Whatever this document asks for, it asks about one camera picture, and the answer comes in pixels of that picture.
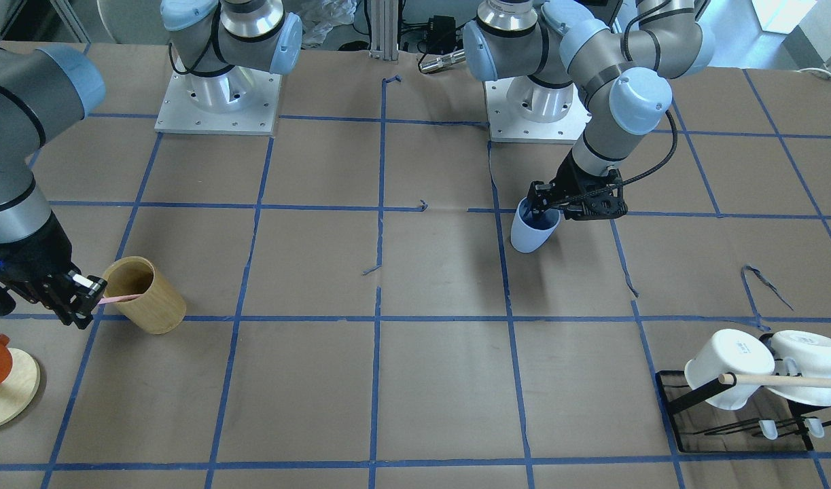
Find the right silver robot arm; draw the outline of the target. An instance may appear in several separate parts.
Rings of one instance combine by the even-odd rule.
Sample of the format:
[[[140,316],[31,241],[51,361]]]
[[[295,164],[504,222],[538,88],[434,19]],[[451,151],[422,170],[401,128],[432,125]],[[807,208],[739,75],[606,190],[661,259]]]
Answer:
[[[302,19],[281,1],[163,1],[160,19],[180,75],[226,82],[235,71],[293,71]],[[107,288],[71,260],[71,242],[26,159],[85,120],[107,95],[101,72],[69,46],[29,54],[0,47],[0,316],[15,296],[42,304],[65,325],[93,320]]]

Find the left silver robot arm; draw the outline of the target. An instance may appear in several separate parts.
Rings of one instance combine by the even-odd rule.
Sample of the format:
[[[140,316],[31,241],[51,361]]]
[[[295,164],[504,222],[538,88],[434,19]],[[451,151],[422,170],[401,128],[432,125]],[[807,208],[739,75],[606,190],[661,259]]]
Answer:
[[[670,81],[706,68],[713,31],[692,1],[639,1],[636,30],[613,32],[577,1],[484,1],[463,27],[469,71],[480,81],[526,77],[536,86],[575,86],[591,114],[549,182],[533,181],[525,215],[551,209],[565,219],[617,219],[627,213],[620,165],[669,117]]]

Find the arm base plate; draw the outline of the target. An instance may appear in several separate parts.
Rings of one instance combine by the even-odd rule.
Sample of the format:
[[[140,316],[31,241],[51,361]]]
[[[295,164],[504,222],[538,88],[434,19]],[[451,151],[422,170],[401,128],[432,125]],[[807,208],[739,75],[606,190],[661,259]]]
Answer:
[[[591,115],[570,75],[546,72],[484,82],[494,143],[575,143]]]
[[[154,129],[170,134],[271,137],[282,78],[238,66],[217,77],[173,74]]]

